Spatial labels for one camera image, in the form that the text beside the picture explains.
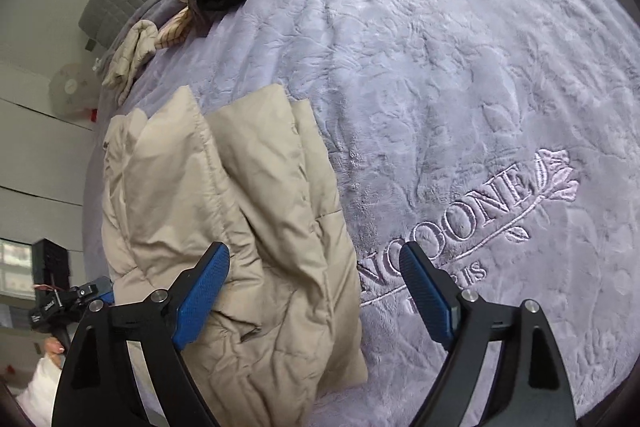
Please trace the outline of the person's left hand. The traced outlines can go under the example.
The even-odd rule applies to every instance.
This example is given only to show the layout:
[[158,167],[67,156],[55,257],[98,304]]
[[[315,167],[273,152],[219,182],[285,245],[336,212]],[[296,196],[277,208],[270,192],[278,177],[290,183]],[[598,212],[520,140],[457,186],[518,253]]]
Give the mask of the person's left hand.
[[44,340],[43,348],[44,351],[46,351],[47,355],[49,355],[49,357],[51,358],[59,357],[65,352],[62,343],[60,343],[60,340],[55,337],[48,337],[46,340]]

